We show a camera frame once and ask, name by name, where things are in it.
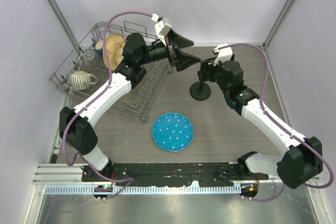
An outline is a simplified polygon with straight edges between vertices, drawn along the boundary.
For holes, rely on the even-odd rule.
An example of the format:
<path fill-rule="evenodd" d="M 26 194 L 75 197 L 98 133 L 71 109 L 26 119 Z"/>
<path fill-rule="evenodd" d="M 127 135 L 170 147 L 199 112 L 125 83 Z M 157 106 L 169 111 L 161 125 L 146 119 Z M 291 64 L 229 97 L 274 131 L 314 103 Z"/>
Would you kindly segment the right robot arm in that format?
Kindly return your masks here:
<path fill-rule="evenodd" d="M 280 153 L 278 156 L 246 154 L 243 163 L 237 166 L 239 177 L 250 179 L 256 173 L 263 173 L 277 176 L 295 189 L 323 171 L 321 142 L 316 137 L 304 137 L 269 110 L 259 95 L 244 84 L 239 62 L 202 60 L 197 74 L 201 83 L 217 83 L 227 105 L 259 128 Z"/>

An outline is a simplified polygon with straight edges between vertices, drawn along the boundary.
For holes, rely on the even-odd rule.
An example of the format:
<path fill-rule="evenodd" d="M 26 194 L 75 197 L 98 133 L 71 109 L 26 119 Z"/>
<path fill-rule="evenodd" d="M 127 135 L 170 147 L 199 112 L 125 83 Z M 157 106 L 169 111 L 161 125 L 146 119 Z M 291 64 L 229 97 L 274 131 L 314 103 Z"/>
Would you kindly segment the black phone stand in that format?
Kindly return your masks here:
<path fill-rule="evenodd" d="M 211 96 L 211 89 L 207 83 L 205 83 L 206 78 L 199 71 L 198 73 L 199 81 L 195 82 L 190 87 L 190 95 L 193 99 L 197 101 L 207 100 Z"/>

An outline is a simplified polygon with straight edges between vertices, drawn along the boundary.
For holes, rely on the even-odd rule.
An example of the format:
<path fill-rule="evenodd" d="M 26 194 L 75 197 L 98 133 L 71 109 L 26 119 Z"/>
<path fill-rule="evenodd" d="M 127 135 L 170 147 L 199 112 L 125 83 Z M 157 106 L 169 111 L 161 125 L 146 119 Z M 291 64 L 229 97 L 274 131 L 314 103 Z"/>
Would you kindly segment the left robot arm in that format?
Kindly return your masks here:
<path fill-rule="evenodd" d="M 147 44 L 140 33 L 125 39 L 123 60 L 109 79 L 93 95 L 71 109 L 60 111 L 59 136 L 63 144 L 74 148 L 92 167 L 98 180 L 105 182 L 112 174 L 111 161 L 98 146 L 94 126 L 104 113 L 122 96 L 134 89 L 145 77 L 144 65 L 168 59 L 177 71 L 199 63 L 200 58 L 183 52 L 193 41 L 170 30 L 163 40 Z"/>

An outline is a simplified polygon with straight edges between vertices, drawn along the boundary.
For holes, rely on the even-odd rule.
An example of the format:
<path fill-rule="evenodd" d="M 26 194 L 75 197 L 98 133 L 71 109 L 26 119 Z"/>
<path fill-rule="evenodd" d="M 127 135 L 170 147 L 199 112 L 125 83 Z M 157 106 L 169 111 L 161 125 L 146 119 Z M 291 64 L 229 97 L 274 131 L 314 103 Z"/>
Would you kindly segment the black smartphone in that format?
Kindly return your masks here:
<path fill-rule="evenodd" d="M 215 59 L 216 57 L 201 60 L 200 71 L 201 72 L 211 71 L 214 68 Z"/>

